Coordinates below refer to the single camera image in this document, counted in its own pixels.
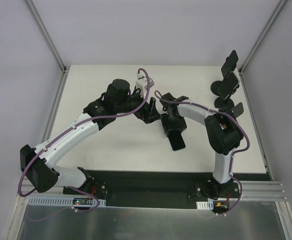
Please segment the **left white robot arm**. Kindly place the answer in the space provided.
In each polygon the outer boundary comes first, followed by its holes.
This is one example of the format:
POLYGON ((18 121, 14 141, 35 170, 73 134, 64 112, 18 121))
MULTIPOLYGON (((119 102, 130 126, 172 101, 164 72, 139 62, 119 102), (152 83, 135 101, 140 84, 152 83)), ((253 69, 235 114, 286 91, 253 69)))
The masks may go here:
POLYGON ((135 87, 124 79, 115 79, 106 92, 89 103, 83 112, 60 133, 30 147, 20 149, 20 169, 38 193, 52 187, 74 187, 80 194, 91 191, 92 177, 82 167, 70 169, 58 166, 59 160, 87 137, 100 132, 120 115, 134 114, 149 124, 161 119, 156 100, 149 96, 154 81, 138 75, 135 87))

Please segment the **black clamp phone stand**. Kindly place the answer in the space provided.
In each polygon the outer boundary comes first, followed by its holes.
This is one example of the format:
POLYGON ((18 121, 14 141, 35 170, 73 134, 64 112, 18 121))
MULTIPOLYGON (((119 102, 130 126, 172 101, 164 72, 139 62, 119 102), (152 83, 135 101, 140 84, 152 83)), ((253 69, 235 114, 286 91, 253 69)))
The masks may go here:
POLYGON ((239 57, 232 50, 221 67, 222 80, 216 80, 210 85, 211 92, 223 100, 231 96, 239 87, 239 79, 235 74, 239 57))
POLYGON ((214 94, 217 95, 217 98, 214 101, 214 107, 216 109, 223 109, 223 108, 227 108, 227 109, 232 109, 235 104, 233 102, 233 100, 231 99, 231 95, 233 95, 236 92, 236 90, 232 90, 231 94, 227 96, 226 99, 223 99, 218 90, 215 91, 214 94))

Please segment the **white-edged black phone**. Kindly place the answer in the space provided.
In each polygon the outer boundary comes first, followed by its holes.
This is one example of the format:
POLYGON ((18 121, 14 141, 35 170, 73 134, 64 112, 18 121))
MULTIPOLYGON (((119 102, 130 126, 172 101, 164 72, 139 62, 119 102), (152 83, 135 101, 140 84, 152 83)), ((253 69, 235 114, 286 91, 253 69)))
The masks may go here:
POLYGON ((239 87, 239 79, 232 71, 221 82, 218 92, 222 99, 226 99, 232 93, 232 90, 237 90, 239 87))

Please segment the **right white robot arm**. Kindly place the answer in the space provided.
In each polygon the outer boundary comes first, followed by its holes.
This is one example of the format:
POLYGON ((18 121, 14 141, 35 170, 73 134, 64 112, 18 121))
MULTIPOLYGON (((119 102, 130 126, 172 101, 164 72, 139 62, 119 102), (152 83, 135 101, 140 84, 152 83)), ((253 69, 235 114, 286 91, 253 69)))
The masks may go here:
POLYGON ((207 132, 208 142, 215 151, 215 164, 211 184, 211 192, 216 197, 223 197, 229 191, 227 184, 232 179, 232 163, 234 153, 243 138, 247 135, 238 124, 231 110, 214 110, 198 103, 191 102, 188 97, 173 97, 169 92, 162 95, 155 91, 155 96, 163 106, 161 123, 174 151, 182 150, 186 144, 182 132, 186 130, 185 119, 191 119, 203 125, 207 132))

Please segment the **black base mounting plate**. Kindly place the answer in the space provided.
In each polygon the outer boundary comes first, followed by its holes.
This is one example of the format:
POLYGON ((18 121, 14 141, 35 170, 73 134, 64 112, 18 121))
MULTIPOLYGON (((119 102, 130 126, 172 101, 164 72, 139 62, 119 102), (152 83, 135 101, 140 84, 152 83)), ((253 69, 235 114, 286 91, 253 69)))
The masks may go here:
POLYGON ((207 197, 239 197, 237 182, 218 187, 210 172, 142 172, 88 170, 89 193, 108 207, 196 209, 207 197))

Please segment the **aluminium frame post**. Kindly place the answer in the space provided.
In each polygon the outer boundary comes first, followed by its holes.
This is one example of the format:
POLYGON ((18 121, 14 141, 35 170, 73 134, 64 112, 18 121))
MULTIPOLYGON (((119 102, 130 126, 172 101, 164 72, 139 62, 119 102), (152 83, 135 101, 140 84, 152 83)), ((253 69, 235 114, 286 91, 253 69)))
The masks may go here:
POLYGON ((261 32, 259 33, 257 39, 255 40, 253 46, 251 47, 248 55, 246 56, 245 60, 243 61, 242 65, 239 67, 238 72, 239 75, 242 76, 245 70, 248 68, 250 62, 252 61, 253 57, 261 47, 262 43, 266 39, 268 33, 274 26, 275 22, 279 18, 280 14, 282 13, 283 9, 287 5, 289 0, 279 0, 274 9, 272 10, 269 18, 267 19, 265 25, 263 26, 261 32))
POLYGON ((27 7, 31 17, 33 18, 33 21, 37 26, 39 33, 42 36, 46 46, 48 47, 48 50, 50 51, 52 57, 54 58, 56 64, 58 65, 58 68, 61 70, 62 73, 65 73, 68 68, 65 65, 64 61, 62 60, 61 55, 59 54, 58 49, 56 48, 34 2, 32 0, 24 0, 23 2, 27 7))

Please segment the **grey stand with wooden base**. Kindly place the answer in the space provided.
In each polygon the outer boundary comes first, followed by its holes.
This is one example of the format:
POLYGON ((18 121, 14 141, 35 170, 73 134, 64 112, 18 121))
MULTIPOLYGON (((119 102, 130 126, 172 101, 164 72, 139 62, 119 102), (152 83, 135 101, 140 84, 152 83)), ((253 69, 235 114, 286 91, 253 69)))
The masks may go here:
POLYGON ((237 105, 235 105, 233 108, 231 108, 228 113, 234 118, 238 118, 244 113, 244 106, 242 102, 239 102, 237 105))

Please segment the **aluminium frame post right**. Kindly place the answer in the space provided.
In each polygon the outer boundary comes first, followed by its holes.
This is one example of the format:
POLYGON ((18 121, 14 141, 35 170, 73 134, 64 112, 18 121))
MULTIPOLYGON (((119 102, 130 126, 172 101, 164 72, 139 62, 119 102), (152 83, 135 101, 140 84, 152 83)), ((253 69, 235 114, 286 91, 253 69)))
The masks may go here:
POLYGON ((274 9, 272 10, 269 18, 267 19, 265 25, 263 26, 261 32, 259 33, 257 39, 255 40, 253 46, 251 47, 248 55, 246 56, 245 60, 243 61, 242 65, 239 67, 238 72, 239 75, 242 76, 245 70, 248 68, 250 62, 252 61, 253 57, 261 47, 262 43, 266 39, 268 33, 274 26, 275 22, 279 18, 280 14, 282 13, 283 9, 287 5, 289 0, 279 0, 274 9))

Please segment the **aluminium frame post left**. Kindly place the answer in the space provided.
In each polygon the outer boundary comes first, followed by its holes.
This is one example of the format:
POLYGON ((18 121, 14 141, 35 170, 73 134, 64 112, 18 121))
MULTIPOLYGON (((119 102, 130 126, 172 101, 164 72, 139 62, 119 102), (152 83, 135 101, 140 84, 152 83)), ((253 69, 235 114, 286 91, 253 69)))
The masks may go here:
POLYGON ((48 47, 48 50, 50 51, 52 57, 54 58, 56 64, 58 65, 58 68, 61 70, 62 73, 65 73, 68 68, 65 65, 64 61, 62 60, 61 55, 59 54, 58 49, 56 48, 34 2, 32 0, 24 0, 23 2, 27 7, 31 17, 33 18, 33 21, 37 26, 39 33, 42 36, 46 46, 48 47))

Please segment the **blue-edged black phone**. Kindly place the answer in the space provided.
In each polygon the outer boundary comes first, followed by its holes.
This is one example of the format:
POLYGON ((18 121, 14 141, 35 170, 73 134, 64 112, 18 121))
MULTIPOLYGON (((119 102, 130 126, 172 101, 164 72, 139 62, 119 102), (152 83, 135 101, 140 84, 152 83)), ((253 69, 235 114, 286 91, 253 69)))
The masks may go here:
POLYGON ((173 151, 179 151, 186 147, 184 139, 180 132, 172 131, 168 135, 168 140, 170 142, 173 151))

